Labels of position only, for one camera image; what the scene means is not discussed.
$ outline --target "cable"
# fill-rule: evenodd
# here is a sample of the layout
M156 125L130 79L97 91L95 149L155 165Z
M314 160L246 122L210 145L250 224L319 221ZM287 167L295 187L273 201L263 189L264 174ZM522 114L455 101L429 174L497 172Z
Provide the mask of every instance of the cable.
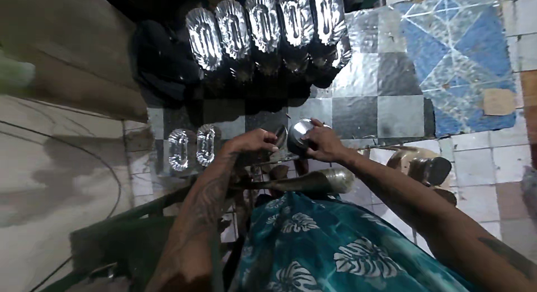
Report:
M119 204L119 199L121 198L121 182L119 181L119 178L117 177L117 174L116 172L114 172L114 169L108 164L106 163L101 157L99 157L98 155L92 153L91 151L88 151L80 146L77 146L75 144L72 144L70 142L67 142L65 140L62 140L60 138L57 138L57 137L54 137L54 136L51 136L51 135L48 135L46 133L42 133L42 132L39 132L39 131L36 131L36 130L32 130L32 129L29 129L29 128L25 128L23 126L20 126L20 125L17 125L17 124L13 124L13 123L9 123L9 122L6 122L6 121L3 121L3 120L0 120L0 123L3 123L5 125L9 125L9 126L13 126L14 128L18 128L18 129L22 129L22 130L26 130L26 131L29 131L29 132L33 132L33 133L36 133L37 135L41 135L41 136L44 136L44 137L48 137L50 139L53 139L53 140L56 140L60 143L64 143L64 144L67 144L69 146L72 146L76 149L79 149L81 151L84 151L85 153L91 155L93 158L96 158L97 160L99 160L101 163L103 163L104 166L106 166L110 172L112 173L112 176L114 177L114 179L116 180L117 182L117 199L116 199L116 202L114 203L114 206L112 207L110 213L106 216L105 219L107 218L110 218L112 216L112 214L114 213L114 211L116 210L117 208L117 205ZM53 275L56 274L56 272L58 272L61 268L63 268L63 266L65 266L65 264L67 264L69 261L71 261L72 259L72 256L70 256L68 259L66 259L62 264L60 264L56 269L54 269L54 271L52 271L47 277L44 278L44 280L42 280L41 282L39 282L34 288L32 288L30 290L30 292L35 292L37 289L39 289L39 287L41 287L47 280L49 280Z

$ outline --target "white wall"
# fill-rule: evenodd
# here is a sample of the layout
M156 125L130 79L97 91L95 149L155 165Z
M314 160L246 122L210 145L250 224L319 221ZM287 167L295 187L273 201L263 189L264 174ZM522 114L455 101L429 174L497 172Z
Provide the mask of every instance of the white wall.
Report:
M61 137L101 156L132 195L121 121L0 96L0 120ZM117 197L110 171L87 153L0 124L0 286L27 291L70 256L68 234L102 220ZM67 274L63 268L47 283Z

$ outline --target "teal patterned cloth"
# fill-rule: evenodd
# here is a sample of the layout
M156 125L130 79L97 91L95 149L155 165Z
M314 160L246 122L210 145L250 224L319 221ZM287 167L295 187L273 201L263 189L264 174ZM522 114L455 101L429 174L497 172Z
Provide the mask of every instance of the teal patterned cloth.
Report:
M251 217L230 291L474 291L367 209L286 192Z

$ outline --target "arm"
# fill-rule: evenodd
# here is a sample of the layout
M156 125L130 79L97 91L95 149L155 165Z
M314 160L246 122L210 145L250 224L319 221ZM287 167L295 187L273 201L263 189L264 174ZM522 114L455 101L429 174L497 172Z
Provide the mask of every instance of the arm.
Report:
M277 151L275 141L273 133L257 129L224 144L186 196L146 291L211 289L211 242L220 242L216 224L238 153Z
M436 192L405 174L347 149L329 128L316 125L307 138L315 159L337 162L370 186L408 225L427 241L439 261L488 291L536 291L537 266L495 239L477 222Z

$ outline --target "foil baking cup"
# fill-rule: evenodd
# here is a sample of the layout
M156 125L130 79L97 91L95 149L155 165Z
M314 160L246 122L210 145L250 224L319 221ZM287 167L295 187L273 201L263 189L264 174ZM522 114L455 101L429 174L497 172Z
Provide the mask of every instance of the foil baking cup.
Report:
M309 0L278 0L282 21L282 49L286 68L302 73L309 63L308 45L313 39L314 25Z
M312 0L315 38L325 46L336 45L345 32L343 0Z
M212 124L205 124L198 129L196 158L199 164L208 166L214 160L219 139L220 130Z
M280 57L280 26L276 0L246 0L253 40L253 59L257 68L265 75L278 72Z
M242 83L252 80L250 28L244 8L237 1L224 0L216 5L215 14L232 76Z
M194 132L176 129L168 136L170 155L168 161L176 171L184 171L194 166L194 152L196 151L196 135Z
M336 69L343 69L351 60L351 43L348 39L348 33L341 37L336 45L336 58L332 61L332 67Z
M205 71L215 71L222 64L220 33L214 15L204 9L195 8L186 15L190 46L194 59Z

